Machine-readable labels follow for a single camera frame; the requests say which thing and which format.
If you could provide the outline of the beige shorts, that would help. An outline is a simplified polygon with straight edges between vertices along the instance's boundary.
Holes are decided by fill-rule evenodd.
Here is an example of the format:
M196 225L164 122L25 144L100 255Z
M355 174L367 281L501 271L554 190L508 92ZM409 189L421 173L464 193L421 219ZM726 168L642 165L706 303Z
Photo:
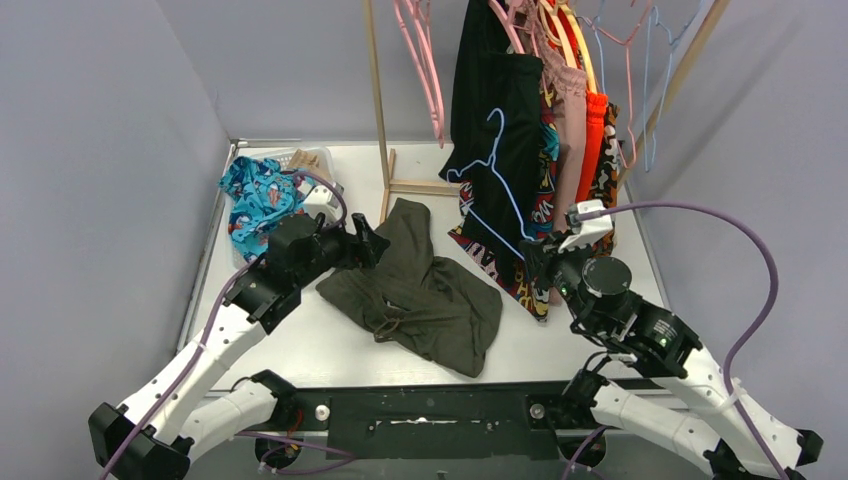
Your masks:
M321 160L315 153L297 149L288 160L287 168L289 170L307 170L310 173L318 174L321 170Z

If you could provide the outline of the turquoise shark print shorts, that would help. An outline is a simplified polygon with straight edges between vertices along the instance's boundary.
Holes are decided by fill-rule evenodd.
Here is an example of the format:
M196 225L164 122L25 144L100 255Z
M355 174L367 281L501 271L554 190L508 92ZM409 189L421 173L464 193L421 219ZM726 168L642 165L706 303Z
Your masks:
M239 156L219 181L233 201L227 231L234 249L251 262L268 248L281 219L301 213L302 202L316 182L297 176L276 159Z

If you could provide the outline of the olive green shorts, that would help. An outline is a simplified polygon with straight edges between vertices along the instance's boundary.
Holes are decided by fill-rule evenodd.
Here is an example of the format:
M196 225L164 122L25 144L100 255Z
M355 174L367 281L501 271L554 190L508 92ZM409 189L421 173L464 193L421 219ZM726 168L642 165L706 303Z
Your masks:
M376 232L390 242L372 269L338 269L317 292L377 343L395 342L425 360L476 378L503 311L498 289L434 253L431 212L398 199Z

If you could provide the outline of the thin blue wire hanger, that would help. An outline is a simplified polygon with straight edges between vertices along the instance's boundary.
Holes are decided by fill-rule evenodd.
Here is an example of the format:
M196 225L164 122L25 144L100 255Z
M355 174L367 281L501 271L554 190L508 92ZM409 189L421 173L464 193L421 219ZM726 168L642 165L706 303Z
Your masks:
M538 181L538 139L535 120L494 107L477 115L468 137L454 141L440 172L447 181L472 184L468 236L478 242L497 239L503 251L521 260L519 242L530 238L524 219Z

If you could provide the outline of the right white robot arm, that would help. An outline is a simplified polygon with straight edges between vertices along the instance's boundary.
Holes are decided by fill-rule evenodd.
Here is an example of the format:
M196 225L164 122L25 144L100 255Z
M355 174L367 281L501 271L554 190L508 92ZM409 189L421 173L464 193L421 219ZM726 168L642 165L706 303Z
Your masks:
M741 388L728 388L698 335L631 290L632 274L623 261L593 257L590 247L578 247L562 234L523 240L519 249L530 278L564 299L574 317L573 333L688 408L679 413L661 407L584 367L559 400L568 422L627 431L717 479L799 479L800 467L818 460L821 436L782 423Z

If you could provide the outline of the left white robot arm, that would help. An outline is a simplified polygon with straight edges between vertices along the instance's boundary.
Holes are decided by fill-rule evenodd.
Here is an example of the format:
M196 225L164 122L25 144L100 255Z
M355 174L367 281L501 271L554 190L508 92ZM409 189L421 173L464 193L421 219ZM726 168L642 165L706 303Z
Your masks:
M201 401L249 350L301 304L326 271L375 267L388 249L364 215L354 232L322 215L284 218L266 251L222 287L206 325L157 375L119 405L102 403L88 427L102 478L182 479L201 456L255 425L295 416L295 387L270 370L233 392Z

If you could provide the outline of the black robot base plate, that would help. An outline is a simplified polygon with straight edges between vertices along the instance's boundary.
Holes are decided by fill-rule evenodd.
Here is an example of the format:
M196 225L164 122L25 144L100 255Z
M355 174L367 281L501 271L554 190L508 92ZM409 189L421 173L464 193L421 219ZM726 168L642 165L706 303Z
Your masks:
M597 428L567 381L298 388L253 430L323 433L331 458L556 460Z

